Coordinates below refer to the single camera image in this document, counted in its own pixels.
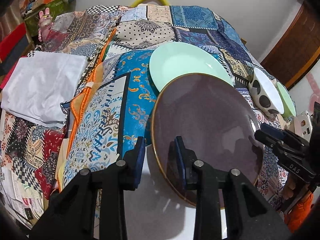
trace purple plate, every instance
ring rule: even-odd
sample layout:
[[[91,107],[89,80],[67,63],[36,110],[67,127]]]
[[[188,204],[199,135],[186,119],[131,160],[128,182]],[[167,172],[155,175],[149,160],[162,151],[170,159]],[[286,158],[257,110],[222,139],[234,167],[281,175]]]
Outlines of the purple plate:
[[[219,78],[193,73],[175,78],[159,94],[151,140],[164,178],[181,198],[195,204],[196,192],[184,191],[178,179],[175,137],[182,136],[199,160],[223,171],[237,168],[255,184],[262,167],[257,129],[253,110],[237,90]]]

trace plate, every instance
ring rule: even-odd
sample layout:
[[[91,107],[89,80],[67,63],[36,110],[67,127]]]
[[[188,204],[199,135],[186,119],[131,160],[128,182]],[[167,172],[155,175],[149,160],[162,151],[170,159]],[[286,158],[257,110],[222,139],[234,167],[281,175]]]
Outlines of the plate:
[[[188,73],[212,75],[233,86],[229,74],[218,60],[203,49],[184,42],[170,42],[155,49],[149,69],[159,91],[171,80]]]
[[[151,142],[164,178],[181,198],[195,204],[196,194],[184,191],[178,179],[175,137],[182,136],[199,160],[219,170],[238,168],[255,184],[263,156],[263,146],[254,139],[257,129],[253,110],[237,90],[219,78],[193,73],[160,92],[152,112]]]
[[[284,113],[282,114],[283,117],[290,117],[290,116],[296,116],[296,109],[294,107],[294,104],[292,102],[292,99],[287,92],[287,90],[284,88],[284,86],[277,82],[277,90],[279,92],[279,95],[281,97],[283,107],[284,107]]]

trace wooden door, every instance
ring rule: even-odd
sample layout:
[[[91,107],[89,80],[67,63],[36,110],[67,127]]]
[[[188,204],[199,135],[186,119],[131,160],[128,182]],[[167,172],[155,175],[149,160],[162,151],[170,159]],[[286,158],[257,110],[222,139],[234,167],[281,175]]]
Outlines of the wooden door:
[[[261,65],[288,89],[320,55],[320,20],[304,3],[295,19]]]

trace pink bunny figurine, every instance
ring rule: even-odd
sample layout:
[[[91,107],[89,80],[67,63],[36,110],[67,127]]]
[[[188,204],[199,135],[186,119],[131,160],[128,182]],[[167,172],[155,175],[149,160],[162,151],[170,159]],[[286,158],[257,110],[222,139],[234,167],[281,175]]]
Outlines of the pink bunny figurine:
[[[43,11],[39,12],[39,30],[38,30],[38,39],[39,41],[46,41],[49,34],[49,29],[52,26],[52,17],[49,15],[50,9],[45,9],[45,14]]]

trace person's hand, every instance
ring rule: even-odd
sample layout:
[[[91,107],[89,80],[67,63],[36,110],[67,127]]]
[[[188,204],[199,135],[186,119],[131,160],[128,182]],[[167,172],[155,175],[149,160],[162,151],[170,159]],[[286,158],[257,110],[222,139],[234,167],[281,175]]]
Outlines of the person's hand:
[[[287,181],[285,182],[284,188],[283,188],[283,190],[282,190],[282,197],[283,197],[285,200],[293,197],[293,190],[294,190],[295,187],[296,187],[296,182],[294,181],[293,178],[294,178],[294,176],[293,176],[291,173],[289,173],[288,179],[287,179]],[[308,191],[308,193],[301,199],[301,201],[303,202],[303,201],[307,200],[307,199],[309,198],[310,194],[311,194],[311,192]]]

